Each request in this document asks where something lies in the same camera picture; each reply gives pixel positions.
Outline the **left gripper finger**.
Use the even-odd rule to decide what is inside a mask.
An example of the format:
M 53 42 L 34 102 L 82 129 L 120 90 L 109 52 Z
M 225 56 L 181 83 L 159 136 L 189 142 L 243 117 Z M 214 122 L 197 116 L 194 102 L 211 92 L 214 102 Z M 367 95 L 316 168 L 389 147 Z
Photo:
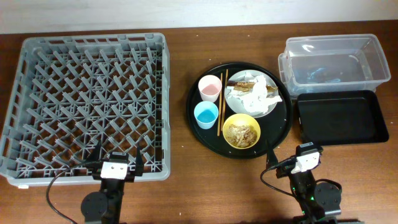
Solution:
M 137 146 L 136 148 L 136 168 L 134 174 L 136 177 L 140 177 L 143 175 L 144 172 L 144 162 L 141 156 L 141 147 Z
M 101 162 L 100 152 L 101 152 L 101 141 L 98 141 L 93 151 L 86 158 L 84 166 L 89 168 L 98 165 Z

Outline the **food scraps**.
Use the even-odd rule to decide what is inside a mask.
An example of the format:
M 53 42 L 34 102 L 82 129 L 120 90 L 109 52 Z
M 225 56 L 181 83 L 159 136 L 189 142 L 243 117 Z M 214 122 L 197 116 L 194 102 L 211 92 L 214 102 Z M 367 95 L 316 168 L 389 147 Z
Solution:
M 256 142 L 257 132 L 252 126 L 231 124 L 224 132 L 224 137 L 232 146 L 243 149 Z

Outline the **yellow bowl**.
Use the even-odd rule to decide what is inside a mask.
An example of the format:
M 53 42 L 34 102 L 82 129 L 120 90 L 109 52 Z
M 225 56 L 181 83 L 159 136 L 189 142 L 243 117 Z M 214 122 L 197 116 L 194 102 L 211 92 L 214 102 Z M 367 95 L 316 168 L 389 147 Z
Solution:
M 248 114 L 242 114 L 242 113 L 240 113 L 240 114 L 231 115 L 231 116 L 224 122 L 224 125 L 223 125 L 223 137 L 224 137 L 224 132 L 226 132 L 226 130 L 228 129 L 228 127 L 229 127 L 231 124 L 235 124 L 235 125 L 238 125 L 238 126 L 240 126 L 240 125 L 252 126 L 252 127 L 254 128 L 254 130 L 257 132 L 257 140 L 256 140 L 256 142 L 255 142 L 252 146 L 249 146 L 249 147 L 243 148 L 243 149 L 249 149 L 250 147 L 253 147 L 253 146 L 258 142 L 258 140 L 259 140 L 260 137 L 261 137 L 261 128 L 260 128 L 259 123 L 258 123 L 252 116 L 249 116 Z M 243 149 L 236 148 L 236 147 L 232 146 L 230 143 L 228 143 L 228 144 L 229 144 L 231 147 L 235 148 L 235 149 L 243 150 Z

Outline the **gold snack wrapper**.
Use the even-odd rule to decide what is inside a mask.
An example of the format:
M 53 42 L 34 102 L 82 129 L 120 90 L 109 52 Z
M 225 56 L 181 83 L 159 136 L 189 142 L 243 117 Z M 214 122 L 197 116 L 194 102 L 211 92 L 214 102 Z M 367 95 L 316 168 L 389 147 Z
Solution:
M 228 81 L 226 84 L 226 98 L 239 98 L 246 95 L 263 96 L 276 92 L 277 86 L 267 85 L 266 82 Z

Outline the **blue cup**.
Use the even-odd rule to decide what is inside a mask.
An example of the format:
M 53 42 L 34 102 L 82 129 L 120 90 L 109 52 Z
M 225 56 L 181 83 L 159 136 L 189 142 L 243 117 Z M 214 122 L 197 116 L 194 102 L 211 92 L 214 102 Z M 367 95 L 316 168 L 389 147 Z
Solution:
M 210 101 L 202 101 L 194 108 L 194 117 L 202 129 L 210 129 L 218 119 L 218 107 Z

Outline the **wooden chopstick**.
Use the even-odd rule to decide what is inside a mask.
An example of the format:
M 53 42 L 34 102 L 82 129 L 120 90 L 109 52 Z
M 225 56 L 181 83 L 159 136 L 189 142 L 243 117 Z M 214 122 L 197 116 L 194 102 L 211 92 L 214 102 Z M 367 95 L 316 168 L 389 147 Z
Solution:
M 220 130 L 221 130 L 221 109 L 222 109 L 222 92 L 223 92 L 223 73 L 221 73 L 220 76 L 220 81 L 221 81 L 221 88 L 220 88 L 220 94 L 219 94 L 219 103 L 218 103 L 218 126 L 217 126 L 217 137 L 220 136 Z
M 226 69 L 226 75 L 225 75 L 225 80 L 224 80 L 224 91 L 223 91 L 223 102 L 222 102 L 222 109 L 221 109 L 221 127 L 220 131 L 223 131 L 223 125 L 224 125 L 224 114 L 225 114 L 225 109 L 226 109 L 226 97 L 225 97 L 225 90 L 228 82 L 228 69 Z

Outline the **pink cup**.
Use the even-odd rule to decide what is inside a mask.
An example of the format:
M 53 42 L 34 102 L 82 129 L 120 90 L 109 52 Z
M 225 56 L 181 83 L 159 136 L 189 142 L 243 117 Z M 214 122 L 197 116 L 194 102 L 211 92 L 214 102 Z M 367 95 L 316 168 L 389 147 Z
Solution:
M 221 80 L 214 75 L 205 75 L 198 82 L 201 99 L 212 103 L 218 99 L 221 87 Z

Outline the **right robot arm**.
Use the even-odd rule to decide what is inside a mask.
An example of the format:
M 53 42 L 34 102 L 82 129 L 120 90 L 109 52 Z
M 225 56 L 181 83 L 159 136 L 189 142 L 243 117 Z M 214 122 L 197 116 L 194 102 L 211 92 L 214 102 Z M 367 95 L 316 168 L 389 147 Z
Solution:
M 293 217 L 294 223 L 338 223 L 341 214 L 341 184 L 329 179 L 315 179 L 312 170 L 321 164 L 323 148 L 312 142 L 296 147 L 295 155 L 278 161 L 273 149 L 267 150 L 266 169 L 261 172 L 263 184 L 280 193 L 293 197 L 300 205 L 302 215 Z M 290 190 L 268 184 L 263 176 L 275 170 L 278 179 L 288 177 Z

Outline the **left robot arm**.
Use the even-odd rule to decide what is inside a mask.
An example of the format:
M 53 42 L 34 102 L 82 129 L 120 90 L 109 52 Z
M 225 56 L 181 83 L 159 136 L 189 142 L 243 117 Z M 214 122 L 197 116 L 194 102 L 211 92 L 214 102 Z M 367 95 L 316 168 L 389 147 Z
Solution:
M 112 152 L 107 159 L 100 157 L 101 143 L 86 158 L 85 165 L 92 177 L 101 182 L 99 191 L 88 194 L 81 203 L 85 223 L 119 223 L 126 182 L 134 182 L 144 171 L 141 147 L 136 148 L 136 165 L 129 169 L 129 154 Z

